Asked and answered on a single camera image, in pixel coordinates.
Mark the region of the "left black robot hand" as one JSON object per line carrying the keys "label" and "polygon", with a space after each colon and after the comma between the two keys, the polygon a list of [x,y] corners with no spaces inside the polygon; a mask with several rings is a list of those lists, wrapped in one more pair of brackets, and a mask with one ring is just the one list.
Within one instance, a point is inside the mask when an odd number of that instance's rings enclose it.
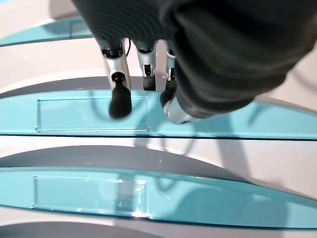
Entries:
{"label": "left black robot hand", "polygon": [[110,116],[131,112],[122,40],[141,61],[157,40],[172,59],[161,95],[175,124],[240,109],[281,85],[317,39],[314,0],[76,0],[96,39],[112,87]]}

